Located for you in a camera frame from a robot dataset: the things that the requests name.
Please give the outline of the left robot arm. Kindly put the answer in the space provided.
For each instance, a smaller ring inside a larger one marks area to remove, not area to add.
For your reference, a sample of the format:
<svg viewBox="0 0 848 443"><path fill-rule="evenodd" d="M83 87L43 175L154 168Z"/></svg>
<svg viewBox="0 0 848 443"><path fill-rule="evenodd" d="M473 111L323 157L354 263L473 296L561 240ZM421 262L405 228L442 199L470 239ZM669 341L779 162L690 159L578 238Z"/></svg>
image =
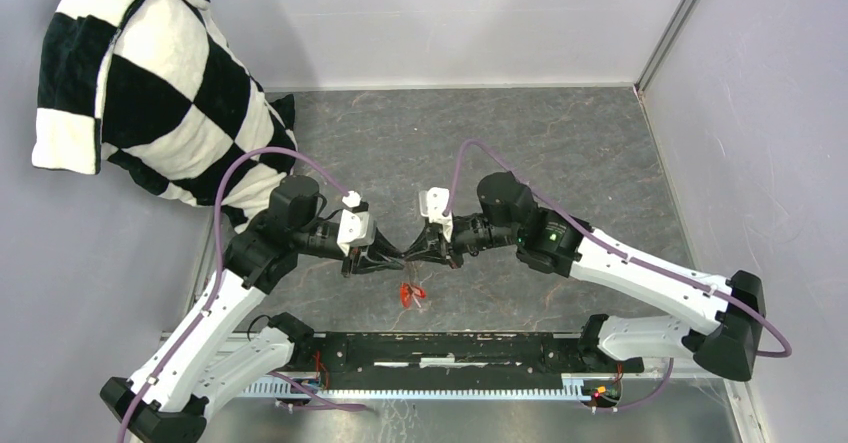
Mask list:
<svg viewBox="0 0 848 443"><path fill-rule="evenodd" d="M273 370L306 368L313 330L289 314L225 359L213 359L236 326L292 272L301 255L341 262L341 272L401 270L403 254L353 195L337 222L320 213L318 183L290 176L269 206L229 243L208 289L162 347L130 377L113 377L100 396L123 429L143 442L196 442L211 416Z"/></svg>

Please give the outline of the metal key organizer red handle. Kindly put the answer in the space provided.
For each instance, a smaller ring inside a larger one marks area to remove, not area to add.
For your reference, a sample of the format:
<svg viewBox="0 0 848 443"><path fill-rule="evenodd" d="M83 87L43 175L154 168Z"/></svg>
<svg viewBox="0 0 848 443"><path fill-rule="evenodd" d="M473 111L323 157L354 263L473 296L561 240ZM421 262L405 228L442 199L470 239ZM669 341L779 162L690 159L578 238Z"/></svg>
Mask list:
<svg viewBox="0 0 848 443"><path fill-rule="evenodd" d="M426 290L423 288L424 279L420 275L422 266L421 262L405 263L404 275L399 287L400 302L404 309L409 309L413 305L421 307L421 301L427 297Z"/></svg>

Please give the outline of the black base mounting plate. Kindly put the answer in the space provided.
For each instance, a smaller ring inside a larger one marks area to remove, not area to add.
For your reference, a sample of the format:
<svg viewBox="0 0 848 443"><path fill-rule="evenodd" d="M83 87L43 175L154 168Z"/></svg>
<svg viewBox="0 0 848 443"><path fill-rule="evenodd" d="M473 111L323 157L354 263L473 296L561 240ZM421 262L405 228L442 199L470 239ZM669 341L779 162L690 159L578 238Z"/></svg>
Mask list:
<svg viewBox="0 0 848 443"><path fill-rule="evenodd" d="M286 373L326 376L332 390L553 389L569 375L637 374L639 357L617 362L575 334L349 333L302 338Z"/></svg>

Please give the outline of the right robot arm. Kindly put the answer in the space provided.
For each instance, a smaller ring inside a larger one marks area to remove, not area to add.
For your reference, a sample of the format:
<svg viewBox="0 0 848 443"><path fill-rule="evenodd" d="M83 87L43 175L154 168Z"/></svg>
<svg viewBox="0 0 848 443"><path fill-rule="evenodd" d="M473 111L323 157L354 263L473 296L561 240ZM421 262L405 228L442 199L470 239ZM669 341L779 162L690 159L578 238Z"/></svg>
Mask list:
<svg viewBox="0 0 848 443"><path fill-rule="evenodd" d="M510 172L479 182L478 213L445 215L449 197L439 187L420 193L425 226L405 251L406 260L459 268L464 255L513 246L532 270L599 284L661 310L654 317L591 316L577 345L585 368L683 358L728 380L751 380L765 318L757 275L703 273L627 246L583 220L540 206Z"/></svg>

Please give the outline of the aluminium frame rail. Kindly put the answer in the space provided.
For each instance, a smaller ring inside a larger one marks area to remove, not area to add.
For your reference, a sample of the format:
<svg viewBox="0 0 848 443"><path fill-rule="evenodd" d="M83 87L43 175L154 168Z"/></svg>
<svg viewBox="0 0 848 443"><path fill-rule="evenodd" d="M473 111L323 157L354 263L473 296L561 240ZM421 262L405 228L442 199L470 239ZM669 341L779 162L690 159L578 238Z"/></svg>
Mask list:
<svg viewBox="0 0 848 443"><path fill-rule="evenodd" d="M174 332L136 373L101 396L144 442L195 442L211 417L255 387L306 410L358 411L365 398L572 399L616 413L602 387L619 387L650 359L690 360L724 379L753 376L761 332L724 323L703 335L673 317L595 316L578 334L552 332L325 332L290 314L272 318L226 357L228 328L192 324Z"/></svg>

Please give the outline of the black white checkered cloth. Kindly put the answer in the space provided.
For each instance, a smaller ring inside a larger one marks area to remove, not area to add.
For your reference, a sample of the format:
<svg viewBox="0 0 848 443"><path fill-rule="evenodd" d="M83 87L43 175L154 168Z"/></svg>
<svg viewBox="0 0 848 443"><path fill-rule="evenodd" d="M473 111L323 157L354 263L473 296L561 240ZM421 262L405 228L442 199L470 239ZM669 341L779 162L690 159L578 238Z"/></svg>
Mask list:
<svg viewBox="0 0 848 443"><path fill-rule="evenodd" d="M295 119L294 97L268 98L235 56L210 0L61 0L31 162L83 175L111 163L242 231L293 169Z"/></svg>

